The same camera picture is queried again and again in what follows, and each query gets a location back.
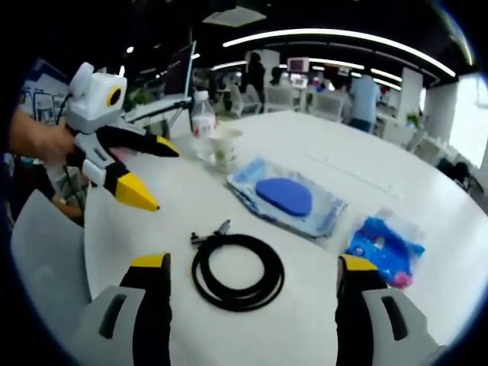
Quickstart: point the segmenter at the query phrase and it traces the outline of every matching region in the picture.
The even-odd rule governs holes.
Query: plastic bottle
[[[191,111],[193,123],[193,136],[202,139],[208,138],[215,130],[217,119],[208,101],[208,91],[196,91],[194,93],[195,106]]]

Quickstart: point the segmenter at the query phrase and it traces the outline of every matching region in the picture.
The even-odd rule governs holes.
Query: round table
[[[426,251],[405,294],[426,315],[436,342],[455,339],[488,281],[488,217],[464,191],[408,152],[342,124],[285,111],[231,125],[243,132],[242,160],[259,154],[349,202],[334,235],[303,239],[254,217],[221,177],[200,164],[139,154],[127,165],[162,209],[135,210],[101,188],[90,191],[85,261],[92,297],[119,284],[133,258],[171,252],[175,364],[335,364],[336,256],[359,219],[387,207],[425,232]],[[282,293],[255,312],[212,307],[191,281],[191,232],[206,235],[226,219],[233,221],[231,233],[264,240],[284,263]],[[215,275],[234,287],[250,285],[262,273],[259,260],[245,249],[226,249],[211,261]]]

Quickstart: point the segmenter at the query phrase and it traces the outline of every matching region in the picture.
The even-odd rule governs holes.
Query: ceiling
[[[96,68],[108,67],[110,72],[118,72],[124,65],[130,82],[146,81],[164,71],[174,52],[196,40],[197,52],[201,54],[194,61],[196,67],[239,61],[249,50],[269,48],[281,53],[282,63],[291,56],[309,56],[369,65],[401,76],[403,60],[410,67],[419,67],[426,86],[452,81],[436,66],[403,50],[351,37],[283,36],[222,46],[229,40],[261,32],[314,27],[395,40],[428,54],[457,74],[473,68],[468,66],[454,36],[426,2],[300,0],[290,6],[290,2],[283,0],[263,0],[259,4],[261,13],[267,16],[265,20],[231,28],[201,22],[209,15],[209,1],[89,0],[83,2],[83,8],[64,5],[56,10],[56,17],[50,22],[43,56],[68,76],[82,61],[89,61]],[[130,46],[134,51],[128,54],[126,49]],[[153,68],[156,69],[153,72],[140,74]]]

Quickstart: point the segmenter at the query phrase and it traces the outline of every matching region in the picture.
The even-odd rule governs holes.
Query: coiled cable
[[[242,246],[254,252],[264,267],[262,278],[251,287],[233,289],[219,282],[210,270],[209,260],[212,253],[228,245]],[[197,277],[200,268],[201,277],[208,291]],[[265,242],[243,234],[212,235],[204,240],[194,257],[191,276],[198,293],[209,303],[220,309],[242,313],[265,307],[278,296],[284,283],[284,266],[278,254]]]

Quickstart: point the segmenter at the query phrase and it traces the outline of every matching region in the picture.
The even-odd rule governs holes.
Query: blue shirt
[[[351,117],[376,122],[376,103],[380,101],[380,87],[369,75],[352,81],[349,94],[353,97]]]

